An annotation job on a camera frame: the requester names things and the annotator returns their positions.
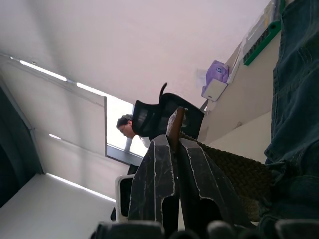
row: white wall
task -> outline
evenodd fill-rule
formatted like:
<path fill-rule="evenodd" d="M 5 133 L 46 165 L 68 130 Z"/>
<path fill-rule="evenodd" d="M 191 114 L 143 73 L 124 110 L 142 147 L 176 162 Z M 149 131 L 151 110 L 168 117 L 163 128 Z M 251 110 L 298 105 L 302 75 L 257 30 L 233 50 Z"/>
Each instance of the white wall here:
<path fill-rule="evenodd" d="M 241 155 L 264 163 L 265 149 L 270 144 L 271 112 L 231 131 L 210 147 Z"/>
<path fill-rule="evenodd" d="M 87 239 L 99 221 L 110 221 L 114 203 L 35 175 L 0 209 L 2 239 Z"/>

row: tissue box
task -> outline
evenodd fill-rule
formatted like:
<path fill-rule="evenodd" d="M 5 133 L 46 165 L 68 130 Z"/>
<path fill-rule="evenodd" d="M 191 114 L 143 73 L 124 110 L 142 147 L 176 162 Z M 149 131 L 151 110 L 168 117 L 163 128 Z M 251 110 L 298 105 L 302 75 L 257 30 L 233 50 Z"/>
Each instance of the tissue box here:
<path fill-rule="evenodd" d="M 206 86 L 203 86 L 201 96 L 217 101 L 224 92 L 229 76 L 229 67 L 220 61 L 214 61 L 206 73 Z"/>

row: denim fabric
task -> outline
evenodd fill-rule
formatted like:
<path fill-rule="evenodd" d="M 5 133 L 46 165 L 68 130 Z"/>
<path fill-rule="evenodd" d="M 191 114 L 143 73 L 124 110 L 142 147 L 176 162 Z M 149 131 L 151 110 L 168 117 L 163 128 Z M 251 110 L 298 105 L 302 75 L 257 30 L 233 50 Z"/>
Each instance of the denim fabric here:
<path fill-rule="evenodd" d="M 259 229 L 275 238 L 278 219 L 319 219 L 319 0 L 295 0 L 282 13 L 271 138 L 274 184 Z"/>

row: black office chair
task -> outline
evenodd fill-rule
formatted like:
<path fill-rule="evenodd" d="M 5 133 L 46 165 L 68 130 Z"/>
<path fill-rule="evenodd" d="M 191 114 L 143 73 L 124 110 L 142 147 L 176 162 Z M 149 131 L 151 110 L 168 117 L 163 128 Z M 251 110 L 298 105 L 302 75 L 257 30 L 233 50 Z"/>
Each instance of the black office chair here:
<path fill-rule="evenodd" d="M 158 104 L 151 105 L 136 101 L 132 124 L 134 133 L 140 137 L 148 137 L 150 140 L 166 134 L 169 117 L 178 107 L 184 107 L 188 111 L 181 131 L 192 138 L 198 138 L 204 112 L 176 94 L 163 94 L 166 86 L 167 83 L 161 89 Z"/>

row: dark hair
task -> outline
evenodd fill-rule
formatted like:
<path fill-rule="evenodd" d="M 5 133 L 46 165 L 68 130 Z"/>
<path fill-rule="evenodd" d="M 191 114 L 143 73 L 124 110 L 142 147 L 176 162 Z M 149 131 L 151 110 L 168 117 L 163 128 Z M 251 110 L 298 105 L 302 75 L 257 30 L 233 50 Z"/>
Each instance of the dark hair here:
<path fill-rule="evenodd" d="M 130 115 L 130 114 L 122 115 L 118 119 L 118 123 L 116 124 L 116 128 L 119 128 L 123 125 L 127 125 L 128 121 L 132 121 L 132 120 L 133 120 L 133 115 Z"/>

